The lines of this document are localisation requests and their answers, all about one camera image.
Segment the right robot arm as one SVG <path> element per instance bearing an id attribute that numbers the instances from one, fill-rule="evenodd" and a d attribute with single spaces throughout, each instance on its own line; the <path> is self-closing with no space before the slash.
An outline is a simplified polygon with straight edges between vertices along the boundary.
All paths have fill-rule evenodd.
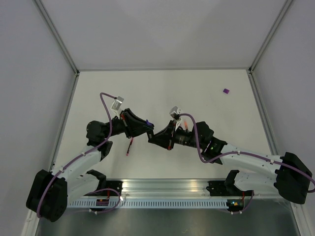
<path id="1" fill-rule="evenodd" d="M 148 141 L 167 150 L 175 144 L 196 148 L 204 162 L 233 167 L 224 182 L 229 195 L 240 191 L 278 193 L 302 205 L 310 192 L 312 173 L 297 155 L 291 152 L 283 156 L 263 155 L 236 147 L 215 138 L 214 131 L 204 121 L 195 123 L 189 131 L 171 120 L 162 131 L 149 131 Z"/>

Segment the black purple-tip highlighter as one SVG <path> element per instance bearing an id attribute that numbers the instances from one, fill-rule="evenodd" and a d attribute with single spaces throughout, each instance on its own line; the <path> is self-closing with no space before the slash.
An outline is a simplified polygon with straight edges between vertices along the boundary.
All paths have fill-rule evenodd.
<path id="1" fill-rule="evenodd" d="M 149 131 L 147 132 L 147 136 L 148 136 L 148 142 L 151 142 L 151 139 L 154 137 L 154 125 L 149 122 L 148 120 L 146 120 L 146 124 L 150 127 Z"/>

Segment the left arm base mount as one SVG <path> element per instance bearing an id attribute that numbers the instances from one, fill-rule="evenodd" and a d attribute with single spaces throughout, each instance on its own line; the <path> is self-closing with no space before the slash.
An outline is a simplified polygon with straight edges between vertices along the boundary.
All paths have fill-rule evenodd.
<path id="1" fill-rule="evenodd" d="M 96 170 L 89 170 L 86 174 L 91 177 L 94 176 L 98 180 L 97 188 L 94 192 L 90 192 L 86 194 L 86 196 L 107 196 L 107 198 L 111 196 L 116 196 L 115 192 L 109 190 L 114 189 L 119 194 L 121 194 L 123 189 L 123 182 L 121 180 L 107 180 L 105 174 L 96 171 Z"/>

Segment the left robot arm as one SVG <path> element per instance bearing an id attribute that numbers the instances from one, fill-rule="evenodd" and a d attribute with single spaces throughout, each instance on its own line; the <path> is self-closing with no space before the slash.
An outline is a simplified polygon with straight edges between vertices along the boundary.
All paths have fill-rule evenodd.
<path id="1" fill-rule="evenodd" d="M 154 125 L 125 109 L 109 122 L 91 121 L 87 125 L 87 145 L 69 163 L 51 171 L 40 170 L 34 178 L 26 207 L 38 217 L 57 221 L 68 204 L 85 194 L 97 196 L 107 190 L 106 176 L 91 167 L 101 162 L 113 145 L 110 137 L 124 133 L 128 138 L 151 132 Z"/>

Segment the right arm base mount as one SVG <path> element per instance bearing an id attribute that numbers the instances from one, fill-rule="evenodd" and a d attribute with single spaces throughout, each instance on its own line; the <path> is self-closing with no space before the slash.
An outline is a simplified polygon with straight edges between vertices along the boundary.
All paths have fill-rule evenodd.
<path id="1" fill-rule="evenodd" d="M 235 185 L 235 178 L 239 170 L 231 170 L 225 180 L 212 180 L 208 182 L 206 189 L 212 197 L 240 197 L 242 191 Z"/>

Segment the small purple cap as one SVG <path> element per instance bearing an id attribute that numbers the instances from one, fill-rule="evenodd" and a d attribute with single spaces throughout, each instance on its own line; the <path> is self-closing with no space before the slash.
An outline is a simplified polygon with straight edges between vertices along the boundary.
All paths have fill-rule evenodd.
<path id="1" fill-rule="evenodd" d="M 225 88 L 225 89 L 223 90 L 223 92 L 226 93 L 226 94 L 229 94 L 230 90 L 228 90 L 228 89 Z"/>

